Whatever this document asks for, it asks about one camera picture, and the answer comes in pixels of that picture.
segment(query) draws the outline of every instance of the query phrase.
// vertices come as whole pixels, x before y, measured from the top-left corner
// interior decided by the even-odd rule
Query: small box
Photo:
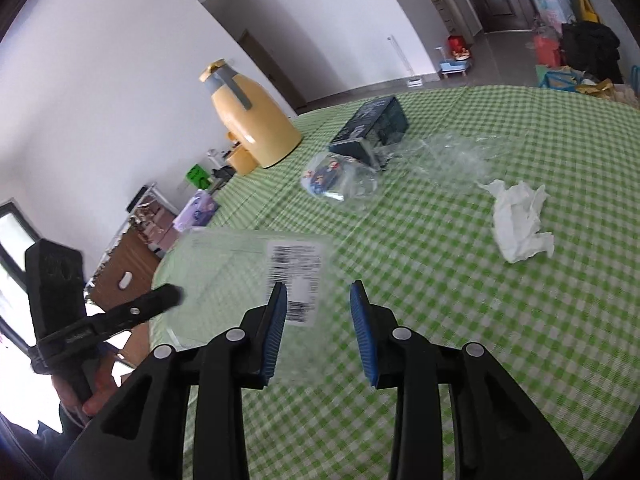
[[[409,127],[395,96],[364,103],[329,143],[328,150],[357,158],[379,169],[374,148],[399,142]]]
[[[218,203],[206,191],[199,189],[174,219],[174,229],[181,233],[192,227],[204,227],[217,209]]]

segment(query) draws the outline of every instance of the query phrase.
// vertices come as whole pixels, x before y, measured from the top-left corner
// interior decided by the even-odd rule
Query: window
[[[25,355],[36,343],[27,295],[24,251],[40,236],[29,225],[14,203],[0,205],[0,412],[10,421],[35,433],[41,420],[50,428],[62,431],[58,417],[58,395],[48,376],[31,369]],[[102,312],[87,305],[87,314]],[[109,341],[122,348],[130,332]],[[118,386],[120,376],[131,368],[116,362],[113,376]]]
[[[39,238],[13,202],[0,205],[0,329],[13,331],[27,345],[36,340],[26,292],[24,251]],[[15,339],[9,333],[6,336]],[[14,344],[24,350],[24,345]]]

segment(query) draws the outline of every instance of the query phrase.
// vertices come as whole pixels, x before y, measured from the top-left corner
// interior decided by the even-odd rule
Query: wooden cabinet
[[[135,300],[151,290],[159,263],[160,258],[149,250],[138,233],[129,229],[94,276],[89,298],[103,310]],[[123,286],[128,272],[130,282]]]

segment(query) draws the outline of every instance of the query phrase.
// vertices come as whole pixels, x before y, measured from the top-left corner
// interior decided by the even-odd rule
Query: barcode label
[[[322,244],[289,240],[267,243],[267,298],[275,282],[287,285],[287,322],[313,326],[318,312]]]

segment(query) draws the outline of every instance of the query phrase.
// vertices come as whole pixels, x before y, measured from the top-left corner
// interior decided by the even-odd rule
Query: plastic packaging
[[[306,165],[300,184],[314,196],[360,208],[375,194],[378,176],[352,156],[323,152]]]
[[[287,321],[273,380],[309,384],[324,378],[330,238],[195,228],[172,250],[171,283],[185,292],[181,306],[164,314],[176,348],[205,345],[238,326],[247,310],[266,304],[274,282],[281,281],[287,285]]]
[[[452,192],[471,192],[494,179],[491,160],[507,153],[524,136],[446,132],[399,143],[396,167]]]
[[[545,23],[557,30],[558,34],[562,34],[563,23],[576,21],[570,0],[538,0],[538,7]]]

